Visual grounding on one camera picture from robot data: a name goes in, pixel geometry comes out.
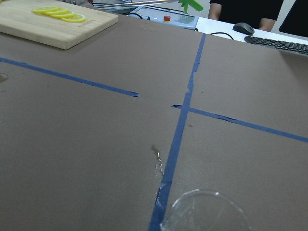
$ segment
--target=gray tabletop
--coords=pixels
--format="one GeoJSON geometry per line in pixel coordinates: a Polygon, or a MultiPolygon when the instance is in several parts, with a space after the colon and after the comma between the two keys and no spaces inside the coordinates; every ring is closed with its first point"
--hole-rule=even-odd
{"type": "Polygon", "coordinates": [[[304,229],[306,57],[121,15],[67,51],[0,40],[1,230],[157,230],[194,188],[304,229]]]}

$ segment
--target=emergency stop button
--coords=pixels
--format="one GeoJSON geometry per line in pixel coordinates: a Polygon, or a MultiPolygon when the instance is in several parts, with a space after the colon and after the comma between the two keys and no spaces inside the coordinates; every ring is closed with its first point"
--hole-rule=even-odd
{"type": "Polygon", "coordinates": [[[164,16],[164,22],[169,23],[171,20],[171,17],[169,15],[164,16]]]}

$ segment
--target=green plastic object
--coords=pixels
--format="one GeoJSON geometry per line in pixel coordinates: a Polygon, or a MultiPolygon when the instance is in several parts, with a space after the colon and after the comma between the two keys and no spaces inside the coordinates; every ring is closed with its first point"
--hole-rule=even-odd
{"type": "Polygon", "coordinates": [[[195,0],[179,0],[180,3],[182,3],[181,7],[184,7],[184,12],[188,12],[188,5],[193,7],[196,11],[202,11],[203,6],[200,5],[197,1],[195,0]]]}

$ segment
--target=water spill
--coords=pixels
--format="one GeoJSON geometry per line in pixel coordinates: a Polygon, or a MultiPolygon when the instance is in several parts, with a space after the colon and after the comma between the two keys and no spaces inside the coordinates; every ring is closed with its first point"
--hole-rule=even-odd
{"type": "Polygon", "coordinates": [[[4,81],[6,81],[6,80],[8,80],[8,75],[7,74],[5,74],[5,73],[0,73],[0,83],[2,83],[2,82],[4,82],[4,81]]]}
{"type": "Polygon", "coordinates": [[[151,149],[155,152],[156,159],[158,161],[158,163],[155,165],[155,176],[157,177],[158,171],[163,176],[164,171],[163,171],[163,163],[162,163],[162,160],[160,159],[160,150],[156,148],[155,145],[153,145],[151,149]]]}

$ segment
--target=red button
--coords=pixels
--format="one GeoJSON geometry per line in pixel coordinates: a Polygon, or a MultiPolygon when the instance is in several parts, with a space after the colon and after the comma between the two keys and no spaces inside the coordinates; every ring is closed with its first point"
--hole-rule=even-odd
{"type": "Polygon", "coordinates": [[[171,17],[170,17],[170,16],[168,16],[168,15],[165,15],[165,16],[164,16],[164,21],[165,21],[165,22],[170,22],[170,20],[171,20],[171,17]]]}

